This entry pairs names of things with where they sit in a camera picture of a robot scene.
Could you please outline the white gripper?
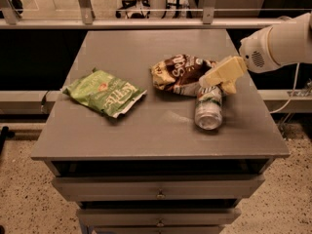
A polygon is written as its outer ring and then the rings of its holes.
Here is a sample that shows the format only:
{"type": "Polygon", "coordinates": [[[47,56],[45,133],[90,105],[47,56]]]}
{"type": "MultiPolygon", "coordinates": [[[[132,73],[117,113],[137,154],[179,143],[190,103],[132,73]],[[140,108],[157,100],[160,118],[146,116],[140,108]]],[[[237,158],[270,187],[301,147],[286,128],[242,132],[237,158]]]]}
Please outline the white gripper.
{"type": "Polygon", "coordinates": [[[220,85],[225,94],[235,95],[236,81],[247,72],[247,68],[253,73],[279,69],[280,65],[272,58],[269,50],[271,30],[272,27],[265,27],[242,39],[239,48],[242,58],[224,58],[199,79],[199,84],[203,88],[220,85]]]}

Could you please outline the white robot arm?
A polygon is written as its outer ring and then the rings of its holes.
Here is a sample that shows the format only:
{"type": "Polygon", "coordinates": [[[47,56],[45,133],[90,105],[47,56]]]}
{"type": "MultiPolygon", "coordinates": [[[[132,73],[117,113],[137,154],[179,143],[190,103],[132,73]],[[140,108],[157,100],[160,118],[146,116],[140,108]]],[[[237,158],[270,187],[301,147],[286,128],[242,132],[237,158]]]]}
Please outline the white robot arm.
{"type": "Polygon", "coordinates": [[[242,39],[239,56],[218,62],[199,79],[199,84],[202,88],[220,86],[233,95],[236,81],[248,70],[265,73],[295,63],[312,63],[310,13],[267,26],[242,39]]]}

